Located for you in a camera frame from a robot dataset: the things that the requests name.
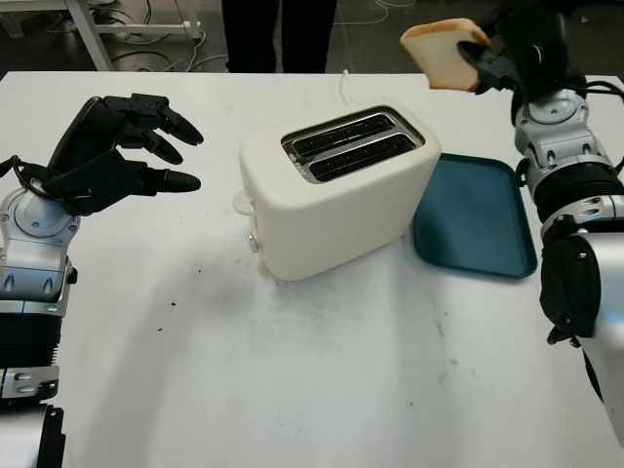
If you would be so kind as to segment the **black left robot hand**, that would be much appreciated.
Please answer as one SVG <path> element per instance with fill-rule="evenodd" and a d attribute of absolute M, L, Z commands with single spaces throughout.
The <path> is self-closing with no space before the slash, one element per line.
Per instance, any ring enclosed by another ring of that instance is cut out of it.
<path fill-rule="evenodd" d="M 144 149 L 166 163 L 181 164 L 181 154 L 162 134 L 192 146 L 204 141 L 201 133 L 170 107 L 166 97 L 93 97 L 61 137 L 43 187 L 69 200 L 198 190 L 201 181 L 194 175 L 156 170 L 120 153 L 122 149 Z"/>

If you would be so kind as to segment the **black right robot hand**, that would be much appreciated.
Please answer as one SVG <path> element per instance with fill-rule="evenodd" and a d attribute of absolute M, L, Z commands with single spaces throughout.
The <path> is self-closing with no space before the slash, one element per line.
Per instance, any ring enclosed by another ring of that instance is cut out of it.
<path fill-rule="evenodd" d="M 498 23 L 511 14 L 518 4 L 519 1 L 504 1 L 477 22 L 477 26 L 487 39 L 498 36 Z M 497 50 L 494 44 L 481 45 L 476 41 L 464 40 L 457 44 L 457 51 L 477 72 L 477 85 L 474 91 L 476 95 L 482 95 L 490 89 L 516 90 L 518 80 L 505 46 Z"/>

